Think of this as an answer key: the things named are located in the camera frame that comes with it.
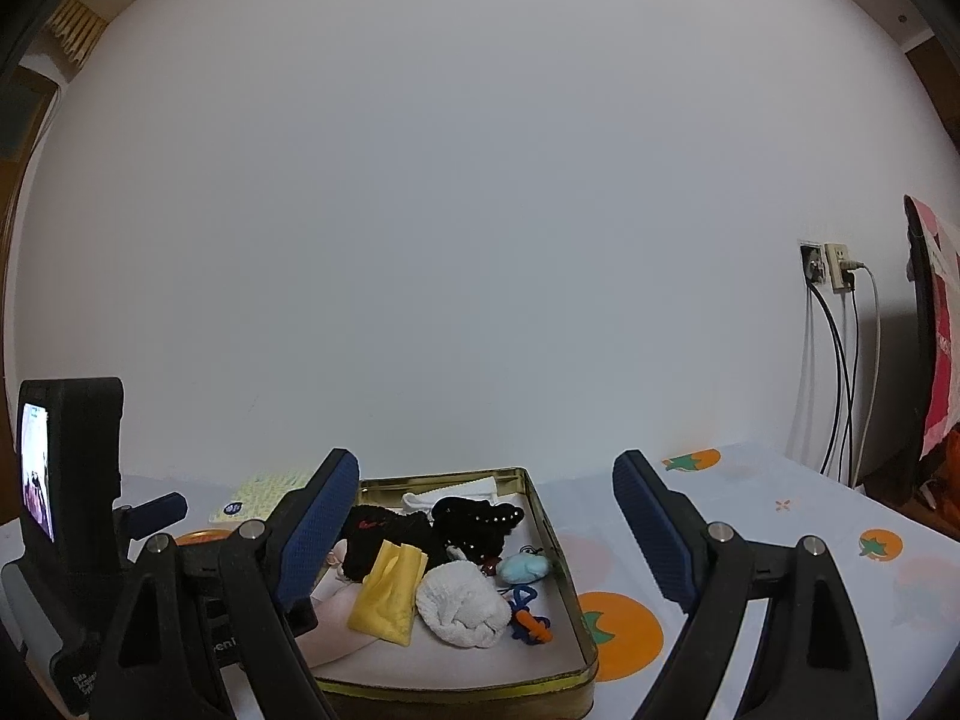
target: blue plush toy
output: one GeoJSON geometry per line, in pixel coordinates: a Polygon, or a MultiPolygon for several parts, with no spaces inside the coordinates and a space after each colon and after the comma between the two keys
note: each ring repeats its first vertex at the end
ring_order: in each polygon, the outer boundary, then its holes
{"type": "Polygon", "coordinates": [[[531,584],[550,573],[550,560],[534,552],[520,551],[496,565],[496,575],[507,584],[531,584]]]}

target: black cable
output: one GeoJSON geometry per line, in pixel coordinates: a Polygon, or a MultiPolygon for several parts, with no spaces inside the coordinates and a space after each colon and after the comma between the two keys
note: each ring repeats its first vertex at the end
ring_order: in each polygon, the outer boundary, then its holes
{"type": "MultiPolygon", "coordinates": [[[[840,405],[839,405],[839,404],[840,404],[840,395],[839,395],[839,391],[840,391],[840,370],[843,370],[843,380],[844,380],[844,383],[846,384],[846,387],[847,387],[847,406],[848,406],[848,410],[847,410],[847,421],[848,421],[848,422],[851,422],[850,411],[851,411],[851,409],[853,408],[853,390],[851,389],[851,386],[850,386],[850,372],[848,372],[848,370],[847,370],[847,356],[846,356],[846,354],[845,354],[844,351],[843,351],[843,343],[841,343],[841,341],[840,341],[840,331],[837,330],[837,324],[836,324],[836,322],[834,322],[834,320],[833,320],[833,314],[830,312],[829,306],[827,306],[827,301],[824,300],[824,297],[820,294],[820,290],[818,290],[818,289],[817,289],[813,284],[811,284],[810,282],[808,282],[808,287],[810,288],[810,290],[813,291],[813,296],[814,296],[815,298],[817,298],[817,302],[820,303],[820,308],[823,309],[823,311],[824,311],[824,316],[827,318],[827,324],[829,324],[829,326],[830,326],[830,333],[831,333],[832,336],[833,336],[833,352],[834,352],[835,356],[837,357],[837,365],[838,365],[838,370],[837,370],[837,392],[838,392],[838,394],[837,394],[837,407],[836,407],[836,409],[834,410],[834,420],[833,420],[834,432],[832,433],[832,435],[830,435],[830,442],[829,442],[829,445],[827,446],[827,456],[824,457],[824,464],[821,466],[821,470],[820,470],[821,473],[824,473],[824,472],[826,472],[827,466],[829,465],[830,453],[832,453],[833,447],[834,447],[834,442],[836,441],[836,432],[835,432],[835,431],[839,428],[839,423],[840,423],[840,416],[839,416],[839,413],[840,413],[840,405]]],[[[841,465],[843,464],[843,458],[842,458],[842,457],[840,458],[840,463],[841,463],[841,465]]]]}
{"type": "MultiPolygon", "coordinates": [[[[820,295],[819,290],[813,286],[813,282],[808,279],[806,282],[808,290],[810,290],[813,295],[817,296],[817,299],[820,302],[820,305],[824,307],[824,312],[826,312],[826,306],[824,306],[824,298],[820,295]]],[[[837,395],[836,399],[833,402],[833,428],[830,430],[830,442],[827,445],[827,454],[824,455],[824,464],[820,466],[820,474],[824,474],[827,471],[827,465],[829,464],[830,455],[833,452],[833,445],[837,440],[837,429],[840,427],[840,355],[836,352],[836,344],[833,345],[833,357],[837,363],[837,395]]]]}
{"type": "Polygon", "coordinates": [[[856,351],[853,352],[853,385],[851,386],[850,393],[850,408],[847,410],[847,427],[843,430],[843,440],[840,442],[840,457],[843,457],[843,447],[847,442],[847,437],[850,438],[850,459],[848,460],[847,466],[847,487],[852,488],[853,483],[856,481],[853,479],[853,401],[856,400],[856,372],[860,366],[860,312],[856,309],[856,290],[854,289],[853,283],[853,273],[847,271],[844,274],[844,281],[850,285],[851,293],[850,298],[853,302],[853,320],[856,324],[856,351]]]}

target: orange plastic piece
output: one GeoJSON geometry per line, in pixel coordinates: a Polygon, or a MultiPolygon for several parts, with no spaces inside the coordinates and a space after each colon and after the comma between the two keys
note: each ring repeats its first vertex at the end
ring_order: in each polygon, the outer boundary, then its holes
{"type": "Polygon", "coordinates": [[[530,632],[531,637],[534,637],[537,641],[544,643],[553,641],[553,634],[551,634],[550,629],[536,619],[529,611],[525,610],[525,608],[518,611],[515,617],[517,618],[517,622],[525,627],[527,631],[530,632]]]}

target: white cable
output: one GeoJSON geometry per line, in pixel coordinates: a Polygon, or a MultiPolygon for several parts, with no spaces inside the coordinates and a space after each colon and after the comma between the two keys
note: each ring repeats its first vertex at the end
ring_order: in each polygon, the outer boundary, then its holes
{"type": "Polygon", "coordinates": [[[877,398],[877,379],[880,378],[880,292],[877,290],[877,279],[874,272],[867,266],[857,263],[858,266],[867,271],[870,276],[870,283],[874,286],[874,305],[877,308],[877,350],[874,353],[874,384],[870,387],[870,402],[867,405],[867,418],[863,423],[863,433],[860,435],[860,448],[856,453],[856,465],[853,466],[853,476],[851,484],[856,485],[860,478],[860,465],[863,463],[863,448],[867,445],[867,430],[870,429],[870,417],[874,415],[874,400],[877,398]]]}

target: orange fruit print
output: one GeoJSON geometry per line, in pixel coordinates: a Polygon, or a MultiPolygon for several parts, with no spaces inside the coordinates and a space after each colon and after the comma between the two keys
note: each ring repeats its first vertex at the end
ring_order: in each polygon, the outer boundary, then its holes
{"type": "Polygon", "coordinates": [[[702,471],[716,466],[720,461],[720,453],[716,449],[705,449],[694,452],[692,455],[680,455],[678,458],[664,460],[668,471],[702,471]]]}
{"type": "Polygon", "coordinates": [[[632,598],[588,592],[580,596],[580,608],[600,654],[599,682],[637,673],[664,649],[664,629],[654,613],[632,598]]]}
{"type": "Polygon", "coordinates": [[[860,556],[870,560],[888,562],[904,550],[904,540],[893,531],[870,528],[860,534],[860,556]]]}

